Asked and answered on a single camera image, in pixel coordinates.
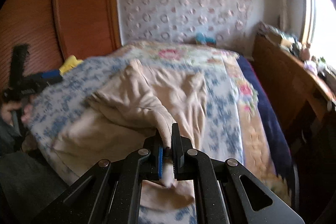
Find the person's left hand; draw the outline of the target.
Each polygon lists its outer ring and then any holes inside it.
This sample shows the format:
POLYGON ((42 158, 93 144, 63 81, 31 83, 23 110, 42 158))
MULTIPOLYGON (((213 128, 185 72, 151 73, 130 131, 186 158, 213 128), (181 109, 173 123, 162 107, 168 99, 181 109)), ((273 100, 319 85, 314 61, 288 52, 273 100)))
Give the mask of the person's left hand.
MULTIPOLYGON (((1 106, 1 118, 5 121, 5 123, 13 126, 14 124, 13 124, 12 111, 20 110, 21 108, 22 108, 21 102, 10 101, 8 103, 3 103, 1 106)), ((23 114, 21 116, 21 121, 25 126, 27 126, 29 123, 32 111, 33 111, 33 106, 30 103, 27 104, 23 108, 23 114)))

